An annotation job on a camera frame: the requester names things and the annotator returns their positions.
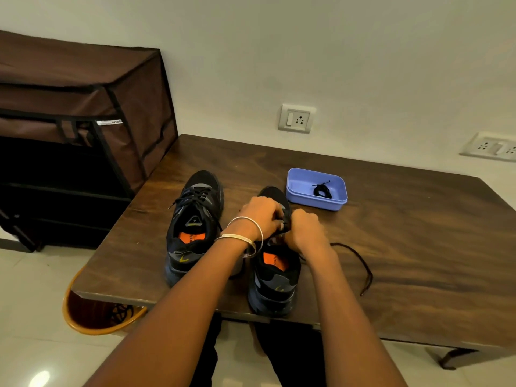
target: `leg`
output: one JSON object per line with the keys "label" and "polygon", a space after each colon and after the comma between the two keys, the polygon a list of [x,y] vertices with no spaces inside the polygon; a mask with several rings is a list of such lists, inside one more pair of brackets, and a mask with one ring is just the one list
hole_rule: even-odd
{"label": "leg", "polygon": [[454,349],[448,352],[446,356],[439,360],[439,365],[441,365],[444,370],[454,371],[457,368],[480,364],[486,361],[496,360],[503,357],[510,356],[509,353],[503,352],[489,352],[489,351],[479,351],[474,349]]}
{"label": "leg", "polygon": [[197,362],[197,367],[193,374],[190,387],[205,387],[212,385],[212,376],[217,364],[217,352],[215,350],[215,342],[220,333],[220,326],[222,324],[222,317],[220,313],[216,312],[213,315],[208,329],[208,334],[204,340],[201,357]]}
{"label": "leg", "polygon": [[273,320],[255,323],[256,336],[281,386],[326,386],[323,339],[312,326]]}

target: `bracelet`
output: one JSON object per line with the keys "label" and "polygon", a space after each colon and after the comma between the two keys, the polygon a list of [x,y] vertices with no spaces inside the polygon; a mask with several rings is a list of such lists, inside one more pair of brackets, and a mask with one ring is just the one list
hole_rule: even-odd
{"label": "bracelet", "polygon": [[233,239],[243,240],[244,242],[248,243],[249,246],[253,247],[254,253],[252,253],[252,254],[245,253],[245,254],[243,254],[242,258],[250,258],[252,256],[255,256],[255,254],[256,254],[256,246],[255,246],[255,242],[252,241],[251,239],[248,239],[245,236],[241,236],[241,235],[237,235],[237,234],[222,234],[215,241],[217,241],[219,239],[223,239],[225,237],[226,238],[233,238]]}
{"label": "bracelet", "polygon": [[235,217],[233,220],[229,221],[229,224],[231,224],[233,221],[237,220],[237,219],[247,219],[247,220],[250,220],[252,221],[253,223],[255,223],[255,226],[258,227],[258,230],[260,231],[260,235],[261,235],[261,245],[260,245],[260,248],[258,249],[258,251],[256,252],[259,252],[261,251],[261,248],[263,247],[263,232],[261,231],[261,228],[260,226],[258,225],[258,223],[256,221],[254,221],[253,219],[251,219],[250,217],[246,217],[246,216],[238,216],[238,217]]}

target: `electrical outlet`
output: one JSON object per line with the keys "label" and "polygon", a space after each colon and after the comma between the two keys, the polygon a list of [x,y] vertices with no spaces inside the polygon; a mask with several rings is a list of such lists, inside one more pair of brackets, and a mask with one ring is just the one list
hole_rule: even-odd
{"label": "electrical outlet", "polygon": [[310,133],[316,109],[313,107],[283,105],[278,129]]}
{"label": "electrical outlet", "polygon": [[479,132],[460,154],[516,162],[516,136]]}

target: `forearm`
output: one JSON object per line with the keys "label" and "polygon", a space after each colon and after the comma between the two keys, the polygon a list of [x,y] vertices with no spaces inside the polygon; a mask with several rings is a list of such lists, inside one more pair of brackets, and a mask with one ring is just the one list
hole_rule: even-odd
{"label": "forearm", "polygon": [[245,247],[231,238],[215,242],[86,385],[188,386],[218,299]]}
{"label": "forearm", "polygon": [[321,245],[309,253],[315,254],[307,260],[317,295],[328,386],[406,386],[358,304],[335,251]]}

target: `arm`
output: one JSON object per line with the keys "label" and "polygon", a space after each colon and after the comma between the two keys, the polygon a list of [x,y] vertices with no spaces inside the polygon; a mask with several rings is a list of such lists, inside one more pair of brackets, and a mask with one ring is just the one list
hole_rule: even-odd
{"label": "arm", "polygon": [[312,271],[328,386],[406,387],[358,304],[317,215],[294,211],[285,240],[303,253]]}
{"label": "arm", "polygon": [[[255,220],[268,237],[281,223],[273,220],[274,213],[283,214],[278,203],[253,197],[239,215]],[[255,224],[245,219],[234,221],[223,233],[260,239]],[[216,241],[109,355],[85,387],[188,386],[218,299],[246,247],[247,243],[238,239]]]}

